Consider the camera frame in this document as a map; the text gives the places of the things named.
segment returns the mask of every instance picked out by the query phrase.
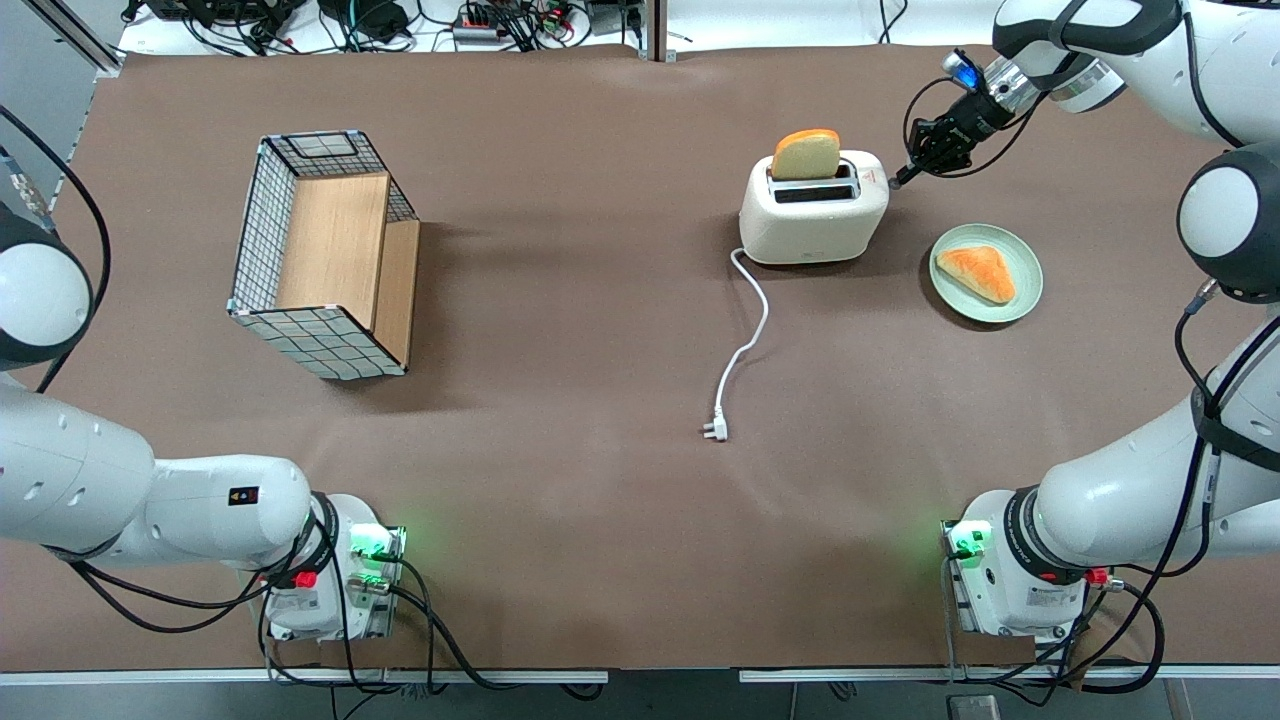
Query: bread slice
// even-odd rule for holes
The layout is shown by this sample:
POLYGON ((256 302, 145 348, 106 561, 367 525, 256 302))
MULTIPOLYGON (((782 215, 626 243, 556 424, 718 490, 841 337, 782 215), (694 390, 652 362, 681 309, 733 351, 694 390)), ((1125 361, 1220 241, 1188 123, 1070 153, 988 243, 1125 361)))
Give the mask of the bread slice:
POLYGON ((938 252, 938 268, 997 305, 1018 295, 1005 256, 989 245, 943 250, 938 252))
POLYGON ((836 176, 840 135, 833 129, 803 129, 783 137, 773 149, 773 179, 818 179, 836 176))

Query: brown table covering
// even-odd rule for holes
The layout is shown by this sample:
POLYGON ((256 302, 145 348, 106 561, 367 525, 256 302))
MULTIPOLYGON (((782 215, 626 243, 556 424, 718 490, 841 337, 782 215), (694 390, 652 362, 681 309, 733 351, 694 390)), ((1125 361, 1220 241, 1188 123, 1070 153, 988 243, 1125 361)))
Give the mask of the brown table covering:
MULTIPOLYGON (((1170 337, 1201 275, 1174 217, 1219 151, 1132 94, 1084 117, 1046 106, 993 169, 895 193, 863 258, 756 268, 773 316, 730 382, 732 439, 704 441, 759 313, 727 261, 748 170, 808 127, 896 169, 902 111, 942 54, 133 56, 99 83, 76 151, 115 274, 52 395, 160 457, 280 455, 364 497, 410 528, 477 666, 938 665, 938 521, 1188 391, 1170 337), (224 314, 259 137, 340 128, 369 133, 429 223, 403 378, 320 380, 224 314), (1044 268, 1039 306, 998 331, 928 284, 931 243, 968 222, 1018 233, 1044 268)), ((59 219, 92 274, 69 191, 59 219)), ((1208 368, 1261 319, 1211 304, 1193 356, 1208 368)), ((6 542, 0 561, 3 670, 261 666, 248 610, 160 637, 40 548, 6 542)), ((1167 660, 1280 662, 1277 570, 1210 561, 1164 583, 1167 660)), ((212 564, 128 577, 237 587, 212 564)), ((421 638, 399 637, 361 661, 421 665, 421 638)))

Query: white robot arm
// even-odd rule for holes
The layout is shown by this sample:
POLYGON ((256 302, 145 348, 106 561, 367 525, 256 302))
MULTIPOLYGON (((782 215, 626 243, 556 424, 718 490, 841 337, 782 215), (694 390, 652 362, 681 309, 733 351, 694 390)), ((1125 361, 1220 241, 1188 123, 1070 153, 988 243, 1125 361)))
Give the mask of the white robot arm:
MULTIPOLYGON (((1001 58, 986 72, 963 54, 943 63, 966 95, 942 117, 916 120, 899 184, 919 173, 963 174, 978 142, 1044 99, 1088 111, 1128 86, 1175 127, 1235 147, 1192 178, 1179 236, 1212 286, 1240 301, 1275 302, 1277 41, 1272 10, 1202 0, 1006 0, 993 31, 1001 58)), ((1189 559, 1206 537, 1212 556, 1280 550, 1277 328, 1256 331, 1211 374, 1207 391, 1220 404, 1193 391, 1129 436, 1052 468, 1039 486, 979 496, 948 524, 948 547, 964 557, 956 592, 965 628, 1052 642, 1080 616, 1091 569, 1189 559)))
POLYGON ((67 354, 95 310, 83 268, 45 220, 0 205, 0 538, 99 569, 221 561, 271 584, 276 638, 385 634, 403 532, 362 501, 312 493, 280 457, 156 460, 136 432, 5 373, 67 354))

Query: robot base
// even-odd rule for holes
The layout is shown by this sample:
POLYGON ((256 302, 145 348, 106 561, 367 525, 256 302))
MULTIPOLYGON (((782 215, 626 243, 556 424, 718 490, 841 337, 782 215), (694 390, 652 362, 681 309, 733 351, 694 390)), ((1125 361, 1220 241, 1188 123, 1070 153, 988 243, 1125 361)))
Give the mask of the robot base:
MULTIPOLYGON (((337 552, 329 564, 316 573, 314 587, 275 591, 270 594, 266 602, 270 634, 279 641, 342 639, 344 626, 339 612, 346 611, 346 634, 351 639, 389 635, 392 616, 396 612, 396 596, 371 592, 367 587, 352 587, 348 579, 375 574, 387 583, 396 584, 399 582, 401 565, 394 561, 370 561, 353 551, 352 527, 378 524, 378 516, 365 501, 351 495, 326 497, 337 515, 338 534, 334 541, 337 552), (339 579, 343 583, 340 593, 339 579)), ((388 533, 392 542, 385 553, 398 560, 404 553, 404 530, 388 528, 388 533)))
POLYGON ((1055 585, 1019 565, 1005 536, 1005 506, 1012 497, 1007 489, 986 492, 969 505, 964 519, 943 524, 947 552, 978 552, 952 562, 960 625, 972 633, 1053 642, 1080 615, 1085 583, 1055 585))

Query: plate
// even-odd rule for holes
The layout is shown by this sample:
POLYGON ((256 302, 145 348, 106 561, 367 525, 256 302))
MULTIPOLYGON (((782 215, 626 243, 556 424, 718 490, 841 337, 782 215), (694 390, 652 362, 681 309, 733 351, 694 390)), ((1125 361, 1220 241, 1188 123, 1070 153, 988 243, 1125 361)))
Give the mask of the plate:
POLYGON ((1036 307, 1044 291, 1044 272, 1030 246, 1004 228, 982 223, 951 228, 933 243, 933 251, 929 252, 929 279, 942 300, 956 313, 983 323, 1011 323, 1021 318, 1036 307), (989 245, 1005 256, 1016 288, 1016 295, 1009 302, 997 305, 938 268, 938 252, 975 245, 989 245))

